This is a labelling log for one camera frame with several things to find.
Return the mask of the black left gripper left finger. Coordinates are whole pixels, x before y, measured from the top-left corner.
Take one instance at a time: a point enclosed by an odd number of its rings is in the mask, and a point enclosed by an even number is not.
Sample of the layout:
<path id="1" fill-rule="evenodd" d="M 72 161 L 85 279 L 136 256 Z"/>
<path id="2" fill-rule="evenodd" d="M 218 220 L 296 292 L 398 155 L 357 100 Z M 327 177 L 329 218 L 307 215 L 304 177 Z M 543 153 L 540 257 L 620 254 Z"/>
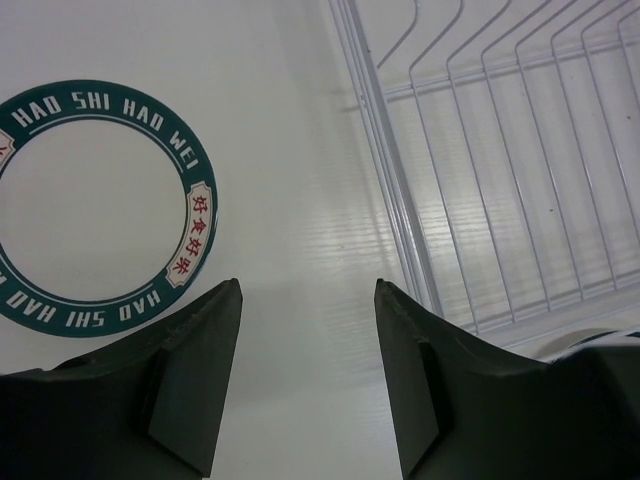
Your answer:
<path id="1" fill-rule="evenodd" d="M 107 346 L 4 375 L 2 477 L 209 477 L 242 305 L 229 279 Z"/>

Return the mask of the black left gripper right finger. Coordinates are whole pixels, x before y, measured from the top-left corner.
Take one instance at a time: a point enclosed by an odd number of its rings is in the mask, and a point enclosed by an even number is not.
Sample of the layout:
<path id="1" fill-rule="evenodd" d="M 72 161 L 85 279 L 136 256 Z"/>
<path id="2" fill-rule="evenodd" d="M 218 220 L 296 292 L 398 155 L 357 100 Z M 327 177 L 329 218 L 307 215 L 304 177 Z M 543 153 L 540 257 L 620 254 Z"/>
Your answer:
<path id="1" fill-rule="evenodd" d="M 635 479 L 639 349 L 552 363 L 494 346 L 376 284 L 375 317 L 406 479 Z"/>

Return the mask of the green rimmed lettered plate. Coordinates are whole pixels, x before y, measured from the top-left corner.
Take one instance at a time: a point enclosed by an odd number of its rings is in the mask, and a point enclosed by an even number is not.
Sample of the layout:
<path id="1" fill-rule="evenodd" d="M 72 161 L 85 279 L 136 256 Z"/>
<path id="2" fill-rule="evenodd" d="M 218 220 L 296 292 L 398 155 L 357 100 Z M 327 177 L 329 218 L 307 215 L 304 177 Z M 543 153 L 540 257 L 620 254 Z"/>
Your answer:
<path id="1" fill-rule="evenodd" d="M 193 284 L 218 220 L 190 126 L 132 87 L 74 79 L 1 104 L 1 313 L 96 338 L 150 322 Z"/>

